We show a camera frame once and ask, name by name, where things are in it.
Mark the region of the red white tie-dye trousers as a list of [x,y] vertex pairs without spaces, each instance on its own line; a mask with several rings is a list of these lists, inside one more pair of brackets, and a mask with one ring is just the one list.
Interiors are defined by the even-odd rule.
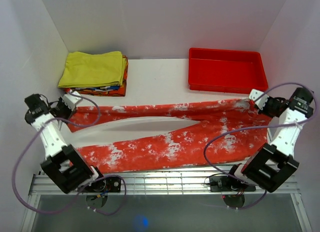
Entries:
[[[113,122],[148,117],[194,120],[195,124],[161,135],[111,142],[102,130]],[[79,107],[69,130],[88,145],[77,146],[102,173],[142,171],[236,162],[253,155],[267,141],[270,118],[248,99],[138,105]]]

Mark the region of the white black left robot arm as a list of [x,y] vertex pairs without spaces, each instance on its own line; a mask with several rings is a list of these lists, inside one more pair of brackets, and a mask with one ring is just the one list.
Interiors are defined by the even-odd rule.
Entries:
[[45,159],[40,166],[66,194],[86,184],[91,187],[89,191],[97,192],[106,186],[106,179],[99,169],[89,165],[71,144],[67,144],[60,131],[59,122],[67,123],[82,99],[78,92],[72,90],[61,96],[55,107],[43,100],[41,94],[32,94],[24,99],[28,107],[25,121],[40,131],[45,150]]

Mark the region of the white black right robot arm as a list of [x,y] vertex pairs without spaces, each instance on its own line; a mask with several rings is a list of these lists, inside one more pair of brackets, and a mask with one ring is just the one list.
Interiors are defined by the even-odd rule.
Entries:
[[238,190],[247,182],[274,192],[299,167],[292,154],[305,120],[313,115],[310,106],[313,96],[308,89],[299,87],[288,100],[270,97],[256,89],[249,98],[259,113],[279,118],[279,128],[245,164],[233,166],[225,182],[231,190]]

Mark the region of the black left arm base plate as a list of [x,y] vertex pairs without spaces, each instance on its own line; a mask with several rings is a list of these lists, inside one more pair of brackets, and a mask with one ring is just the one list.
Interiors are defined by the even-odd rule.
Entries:
[[94,182],[91,185],[88,185],[85,188],[85,191],[96,192],[96,193],[103,193],[103,192],[117,193],[121,191],[121,184],[122,184],[122,180],[118,176],[110,176],[100,181]]

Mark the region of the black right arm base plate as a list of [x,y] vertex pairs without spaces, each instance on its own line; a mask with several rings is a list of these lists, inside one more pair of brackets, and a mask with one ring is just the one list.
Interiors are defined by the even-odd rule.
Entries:
[[204,184],[210,187],[211,192],[254,192],[256,187],[248,185],[233,177],[224,174],[214,174],[204,180]]

